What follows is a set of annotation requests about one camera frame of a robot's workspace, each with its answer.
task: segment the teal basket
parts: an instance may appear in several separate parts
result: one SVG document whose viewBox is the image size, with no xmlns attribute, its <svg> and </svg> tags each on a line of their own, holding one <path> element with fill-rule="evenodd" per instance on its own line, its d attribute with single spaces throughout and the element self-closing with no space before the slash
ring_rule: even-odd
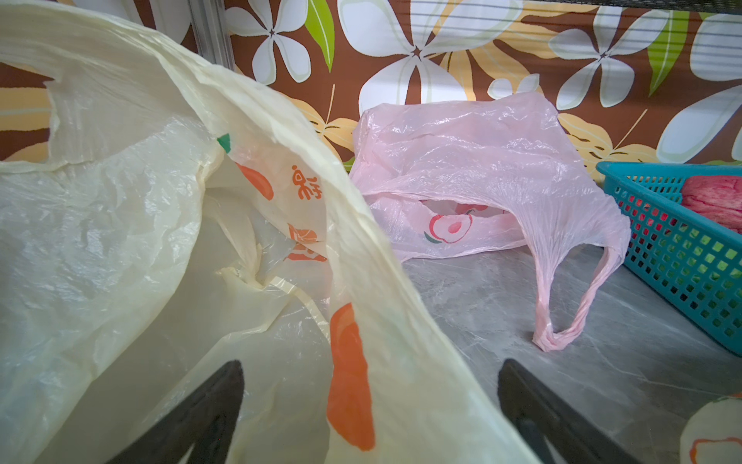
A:
<svg viewBox="0 0 742 464">
<path fill-rule="evenodd" d="M 602 162 L 597 169 L 605 193 L 631 218 L 624 264 L 742 356 L 742 235 L 680 205 L 688 177 L 742 177 L 742 167 Z"/>
</svg>

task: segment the red item in basket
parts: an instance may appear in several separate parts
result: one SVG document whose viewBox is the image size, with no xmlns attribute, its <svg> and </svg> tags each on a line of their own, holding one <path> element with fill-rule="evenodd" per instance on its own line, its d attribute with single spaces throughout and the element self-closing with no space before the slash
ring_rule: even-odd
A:
<svg viewBox="0 0 742 464">
<path fill-rule="evenodd" d="M 689 177 L 680 193 L 686 208 L 742 234 L 742 177 Z"/>
</svg>

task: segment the white plastic bag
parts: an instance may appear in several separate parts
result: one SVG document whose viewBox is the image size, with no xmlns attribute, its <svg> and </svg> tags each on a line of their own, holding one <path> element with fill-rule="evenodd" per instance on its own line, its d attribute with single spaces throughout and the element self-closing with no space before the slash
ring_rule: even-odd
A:
<svg viewBox="0 0 742 464">
<path fill-rule="evenodd" d="M 237 357 L 230 463 L 537 462 L 287 99 L 52 2 L 0 59 L 55 79 L 49 160 L 0 165 L 1 460 L 101 462 Z"/>
</svg>

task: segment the floral wallpaper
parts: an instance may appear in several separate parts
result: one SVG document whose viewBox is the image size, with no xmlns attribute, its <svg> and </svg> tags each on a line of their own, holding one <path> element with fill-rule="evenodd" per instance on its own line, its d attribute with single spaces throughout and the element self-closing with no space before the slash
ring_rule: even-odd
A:
<svg viewBox="0 0 742 464">
<path fill-rule="evenodd" d="M 187 1 L 65 0 L 192 50 Z M 601 160 L 742 163 L 742 19 L 522 0 L 225 0 L 237 72 L 287 95 L 349 166 L 380 103 L 536 91 Z M 45 158 L 45 78 L 0 68 L 0 159 Z"/>
</svg>

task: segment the bag handle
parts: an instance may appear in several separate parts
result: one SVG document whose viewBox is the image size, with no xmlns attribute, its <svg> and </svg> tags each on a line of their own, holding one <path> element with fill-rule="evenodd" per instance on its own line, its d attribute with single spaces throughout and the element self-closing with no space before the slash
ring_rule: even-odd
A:
<svg viewBox="0 0 742 464">
<path fill-rule="evenodd" d="M 577 314 L 575 314 L 572 324 L 568 329 L 558 333 L 554 333 L 554 326 L 551 323 L 549 298 L 551 295 L 551 284 L 554 282 L 554 273 L 562 260 L 560 259 L 551 265 L 551 263 L 545 263 L 542 259 L 539 259 L 540 254 L 536 253 L 533 247 L 531 247 L 531 252 L 536 260 L 536 284 L 538 286 L 536 331 L 533 333 L 533 342 L 544 351 L 563 350 L 582 333 L 582 329 L 585 328 L 585 320 L 590 311 L 590 305 L 595 299 L 598 288 L 621 265 L 624 251 L 612 246 L 606 246 L 604 248 L 603 257 L 595 269 L 590 287 L 582 296 L 580 306 L 577 308 Z"/>
</svg>

